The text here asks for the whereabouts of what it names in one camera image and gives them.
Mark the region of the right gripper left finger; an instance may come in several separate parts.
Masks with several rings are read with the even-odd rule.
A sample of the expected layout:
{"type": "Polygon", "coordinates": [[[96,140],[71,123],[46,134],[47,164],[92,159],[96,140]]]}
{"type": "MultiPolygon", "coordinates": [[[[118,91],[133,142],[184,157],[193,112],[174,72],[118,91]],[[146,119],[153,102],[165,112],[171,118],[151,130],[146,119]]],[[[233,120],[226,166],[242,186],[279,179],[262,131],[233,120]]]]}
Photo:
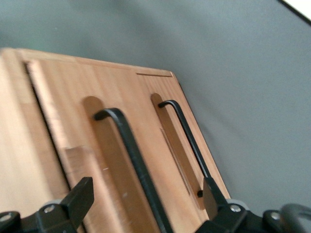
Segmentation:
{"type": "Polygon", "coordinates": [[[76,233],[94,203],[93,179],[83,177],[59,202],[21,218],[17,211],[0,214],[2,233],[76,233]]]}

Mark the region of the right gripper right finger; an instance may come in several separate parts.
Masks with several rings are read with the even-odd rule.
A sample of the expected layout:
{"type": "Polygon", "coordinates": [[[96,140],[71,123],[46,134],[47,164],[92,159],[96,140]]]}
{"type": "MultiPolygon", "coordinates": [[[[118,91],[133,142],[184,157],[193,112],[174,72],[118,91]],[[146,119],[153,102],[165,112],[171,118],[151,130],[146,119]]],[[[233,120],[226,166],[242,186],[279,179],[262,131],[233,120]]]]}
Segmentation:
{"type": "Polygon", "coordinates": [[[258,216],[240,204],[228,203],[213,178],[204,178],[202,198],[209,216],[197,233],[283,233],[280,220],[268,210],[258,216]]]}

